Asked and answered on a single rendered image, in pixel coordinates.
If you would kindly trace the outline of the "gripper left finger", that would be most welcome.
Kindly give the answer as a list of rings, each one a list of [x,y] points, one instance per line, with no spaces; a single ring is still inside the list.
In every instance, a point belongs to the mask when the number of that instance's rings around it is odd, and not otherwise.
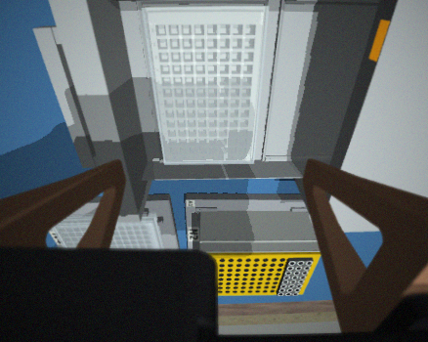
[[[0,246],[48,247],[48,232],[103,192],[75,248],[110,248],[126,178],[120,159],[78,175],[0,199]]]

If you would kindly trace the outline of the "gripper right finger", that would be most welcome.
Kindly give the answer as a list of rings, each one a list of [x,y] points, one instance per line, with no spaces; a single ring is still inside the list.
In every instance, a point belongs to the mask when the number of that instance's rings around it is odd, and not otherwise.
[[[303,186],[341,333],[373,332],[413,294],[428,294],[428,197],[308,159]],[[366,268],[325,194],[377,227]]]

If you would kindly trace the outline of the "blue bench mat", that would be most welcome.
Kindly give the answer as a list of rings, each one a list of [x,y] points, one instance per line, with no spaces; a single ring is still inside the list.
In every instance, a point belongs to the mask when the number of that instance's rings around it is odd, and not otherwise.
[[[33,28],[56,25],[49,0],[0,0],[0,198],[78,175],[82,168]],[[154,180],[170,194],[180,249],[188,249],[187,193],[300,194],[294,178]],[[345,233],[366,268],[381,232]],[[218,304],[332,300],[321,257],[298,296],[226,295]]]

